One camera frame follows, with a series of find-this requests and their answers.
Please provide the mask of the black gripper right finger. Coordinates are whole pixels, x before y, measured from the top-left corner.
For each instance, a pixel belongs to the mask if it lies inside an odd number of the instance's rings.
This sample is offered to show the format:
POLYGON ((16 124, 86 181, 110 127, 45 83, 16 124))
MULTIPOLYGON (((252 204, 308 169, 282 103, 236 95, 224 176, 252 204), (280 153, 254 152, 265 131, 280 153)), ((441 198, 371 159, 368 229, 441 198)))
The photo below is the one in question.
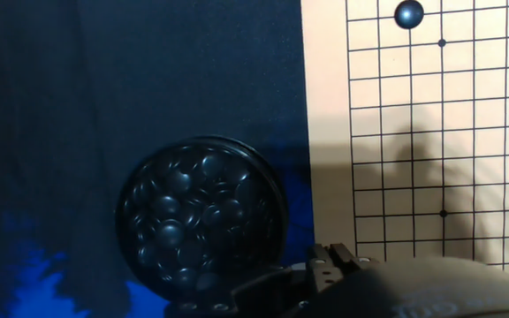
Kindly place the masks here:
POLYGON ((372 260, 366 257, 357 257, 341 243, 331 244, 329 248, 330 257, 336 267, 342 272, 354 272, 367 268, 372 260))

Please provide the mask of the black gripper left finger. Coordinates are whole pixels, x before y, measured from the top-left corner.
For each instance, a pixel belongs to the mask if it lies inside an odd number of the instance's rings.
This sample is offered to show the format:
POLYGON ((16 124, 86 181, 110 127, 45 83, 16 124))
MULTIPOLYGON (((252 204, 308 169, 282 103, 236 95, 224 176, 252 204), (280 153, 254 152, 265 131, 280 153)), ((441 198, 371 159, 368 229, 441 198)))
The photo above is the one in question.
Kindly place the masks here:
POLYGON ((338 281, 338 268, 322 245, 314 245, 308 249, 306 269, 314 292, 322 292, 338 281))

